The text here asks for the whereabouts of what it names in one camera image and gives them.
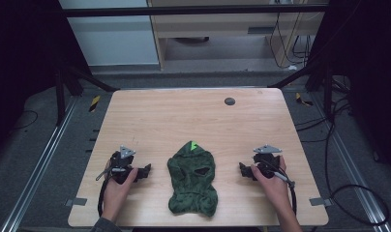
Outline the grey tape strip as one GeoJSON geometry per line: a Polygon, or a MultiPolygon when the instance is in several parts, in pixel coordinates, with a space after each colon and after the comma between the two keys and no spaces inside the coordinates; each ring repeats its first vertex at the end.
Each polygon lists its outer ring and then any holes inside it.
{"type": "Polygon", "coordinates": [[[73,205],[78,205],[78,206],[85,206],[87,202],[87,198],[73,198],[73,199],[67,199],[65,202],[65,206],[67,207],[72,207],[73,205]]]}
{"type": "Polygon", "coordinates": [[[322,205],[322,206],[325,206],[325,207],[329,207],[329,206],[332,205],[332,201],[330,199],[323,199],[321,197],[310,198],[309,201],[310,201],[312,206],[322,205]]]}

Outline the white cabinet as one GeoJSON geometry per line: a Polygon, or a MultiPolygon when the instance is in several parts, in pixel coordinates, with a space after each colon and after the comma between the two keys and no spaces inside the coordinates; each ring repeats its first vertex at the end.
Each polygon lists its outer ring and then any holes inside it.
{"type": "MultiPolygon", "coordinates": [[[[147,7],[146,0],[59,0],[64,10],[147,7]]],[[[158,65],[147,15],[69,17],[90,67],[158,65]]]]}

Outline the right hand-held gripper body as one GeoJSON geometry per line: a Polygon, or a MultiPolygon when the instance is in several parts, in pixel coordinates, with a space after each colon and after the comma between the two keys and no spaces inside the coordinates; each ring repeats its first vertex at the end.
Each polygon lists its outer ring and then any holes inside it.
{"type": "Polygon", "coordinates": [[[291,181],[285,171],[281,168],[281,156],[275,156],[275,153],[280,153],[282,150],[271,145],[263,145],[258,148],[254,148],[256,153],[253,156],[256,167],[260,170],[261,174],[267,179],[278,177],[288,184],[293,189],[295,183],[291,181]]]}

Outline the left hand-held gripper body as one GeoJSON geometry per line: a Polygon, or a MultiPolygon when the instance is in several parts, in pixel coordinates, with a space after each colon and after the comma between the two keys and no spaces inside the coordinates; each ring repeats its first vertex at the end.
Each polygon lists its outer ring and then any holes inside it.
{"type": "Polygon", "coordinates": [[[102,176],[105,176],[107,179],[113,178],[119,185],[123,184],[133,170],[134,154],[134,150],[121,145],[120,149],[110,157],[108,167],[98,175],[96,180],[99,181],[102,176]]]}

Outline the black metal frame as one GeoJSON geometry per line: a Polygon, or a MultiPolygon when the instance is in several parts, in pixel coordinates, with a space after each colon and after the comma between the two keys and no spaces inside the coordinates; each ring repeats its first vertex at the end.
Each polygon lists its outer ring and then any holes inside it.
{"type": "MultiPolygon", "coordinates": [[[[140,7],[140,8],[107,8],[107,9],[68,9],[53,11],[50,14],[64,17],[92,16],[137,16],[137,15],[219,15],[219,14],[268,14],[268,13],[312,13],[327,12],[326,4],[280,4],[280,5],[227,5],[227,6],[178,6],[178,7],[140,7]]],[[[110,87],[93,77],[73,69],[73,73],[108,92],[117,89],[110,87]]],[[[63,80],[58,69],[56,75],[57,123],[59,126],[65,118],[63,80]]]]}

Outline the person's left hand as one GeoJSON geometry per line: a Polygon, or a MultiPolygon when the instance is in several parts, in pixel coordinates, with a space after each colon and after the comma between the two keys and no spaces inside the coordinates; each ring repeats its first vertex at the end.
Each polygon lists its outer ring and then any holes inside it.
{"type": "Polygon", "coordinates": [[[110,178],[104,193],[102,218],[115,222],[128,197],[133,185],[138,169],[136,167],[130,172],[123,184],[118,184],[110,178]]]}

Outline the yellow black hazard tape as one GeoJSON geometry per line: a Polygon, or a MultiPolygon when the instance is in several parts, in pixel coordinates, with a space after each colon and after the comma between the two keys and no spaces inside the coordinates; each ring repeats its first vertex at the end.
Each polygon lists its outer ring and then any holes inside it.
{"type": "Polygon", "coordinates": [[[89,106],[89,109],[88,109],[89,112],[95,111],[95,109],[96,109],[96,107],[97,107],[97,105],[98,105],[98,102],[99,102],[100,98],[101,98],[101,96],[99,96],[99,95],[98,95],[98,96],[95,96],[95,97],[93,98],[93,100],[91,101],[91,104],[90,104],[90,106],[89,106]]]}
{"type": "Polygon", "coordinates": [[[296,102],[301,103],[303,105],[307,105],[307,106],[313,105],[312,101],[304,101],[299,93],[295,93],[295,100],[296,102]]]}

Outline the dark green knitted balaclava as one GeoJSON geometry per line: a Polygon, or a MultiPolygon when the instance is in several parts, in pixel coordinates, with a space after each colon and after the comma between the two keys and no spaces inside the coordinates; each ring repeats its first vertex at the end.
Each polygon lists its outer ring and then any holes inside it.
{"type": "Polygon", "coordinates": [[[189,141],[167,161],[167,169],[173,188],[168,208],[173,214],[215,215],[218,193],[212,182],[216,164],[209,151],[189,141]]]}

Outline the light wooden desk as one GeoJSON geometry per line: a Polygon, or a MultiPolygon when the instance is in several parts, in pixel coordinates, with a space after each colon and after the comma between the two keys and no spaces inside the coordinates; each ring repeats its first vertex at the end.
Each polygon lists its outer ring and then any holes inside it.
{"type": "MultiPolygon", "coordinates": [[[[323,4],[329,0],[146,0],[150,7],[323,4]]],[[[151,17],[159,58],[172,38],[264,36],[276,64],[284,66],[299,36],[314,36],[324,13],[177,14],[151,17]]]]}

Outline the person's right hand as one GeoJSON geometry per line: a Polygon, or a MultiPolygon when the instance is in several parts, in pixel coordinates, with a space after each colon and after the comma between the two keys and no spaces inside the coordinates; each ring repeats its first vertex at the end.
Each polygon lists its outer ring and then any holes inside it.
{"type": "Polygon", "coordinates": [[[273,177],[271,179],[264,177],[255,164],[251,165],[251,169],[276,212],[279,213],[285,210],[291,210],[287,183],[279,177],[273,177]]]}

